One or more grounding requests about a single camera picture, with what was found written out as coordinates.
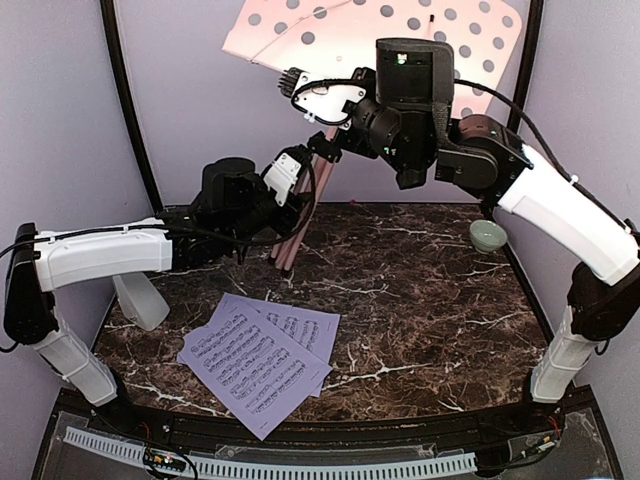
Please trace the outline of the pink folding music stand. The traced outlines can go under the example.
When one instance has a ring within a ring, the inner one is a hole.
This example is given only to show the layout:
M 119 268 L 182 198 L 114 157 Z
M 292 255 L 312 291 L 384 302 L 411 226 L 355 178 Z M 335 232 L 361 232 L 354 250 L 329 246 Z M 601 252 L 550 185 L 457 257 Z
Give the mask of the pink folding music stand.
M 375 65 L 375 42 L 448 43 L 459 78 L 496 88 L 523 28 L 505 1 L 247 1 L 224 52 L 278 72 L 348 78 Z

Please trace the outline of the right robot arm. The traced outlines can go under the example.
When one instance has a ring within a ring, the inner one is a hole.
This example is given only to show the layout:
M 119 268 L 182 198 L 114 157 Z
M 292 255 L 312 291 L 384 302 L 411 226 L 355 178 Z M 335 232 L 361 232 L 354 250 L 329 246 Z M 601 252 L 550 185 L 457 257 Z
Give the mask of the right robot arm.
M 444 42 L 382 38 L 376 65 L 348 79 L 302 74 L 291 101 L 326 125 L 346 125 L 345 150 L 383 159 L 400 189 L 428 177 L 453 184 L 486 210 L 534 225 L 578 259 L 560 327 L 533 369 L 529 396 L 510 413 L 521 434 L 549 416 L 595 347 L 623 331 L 639 307 L 639 234 L 562 168 L 549 146 L 525 143 L 483 114 L 451 116 L 454 52 Z

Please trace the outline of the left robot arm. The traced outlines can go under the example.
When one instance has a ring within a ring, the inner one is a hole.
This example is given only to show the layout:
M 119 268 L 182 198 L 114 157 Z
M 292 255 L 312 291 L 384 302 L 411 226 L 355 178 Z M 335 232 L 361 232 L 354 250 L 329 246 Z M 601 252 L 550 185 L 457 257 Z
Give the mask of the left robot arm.
M 120 436 L 141 427 L 116 375 L 90 352 L 56 312 L 55 290 L 85 281 L 146 272 L 188 271 L 223 256 L 244 258 L 271 229 L 279 241 L 309 220 L 309 193 L 295 193 L 311 175 L 311 157 L 282 151 L 257 173 L 253 161 L 227 157 L 204 167 L 194 201 L 130 224 L 69 232 L 21 225 L 5 281 L 3 327 L 15 345 L 30 346 L 76 387 Z

